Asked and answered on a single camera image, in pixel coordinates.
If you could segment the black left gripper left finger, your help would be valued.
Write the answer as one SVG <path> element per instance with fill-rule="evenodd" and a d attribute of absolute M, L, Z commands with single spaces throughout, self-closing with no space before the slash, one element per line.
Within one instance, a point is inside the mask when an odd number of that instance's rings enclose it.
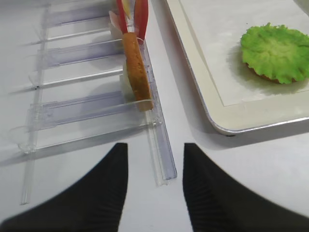
<path fill-rule="evenodd" d="M 83 178 L 50 200 L 4 220 L 2 232 L 116 232 L 128 185 L 128 147 L 117 143 Z"/>

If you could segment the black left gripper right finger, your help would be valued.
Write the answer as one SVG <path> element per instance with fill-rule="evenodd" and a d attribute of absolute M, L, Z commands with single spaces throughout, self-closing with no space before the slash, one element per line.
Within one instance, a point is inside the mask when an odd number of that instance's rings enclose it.
<path fill-rule="evenodd" d="M 185 143 L 183 193 L 195 232 L 307 232 L 308 217 L 254 193 Z"/>

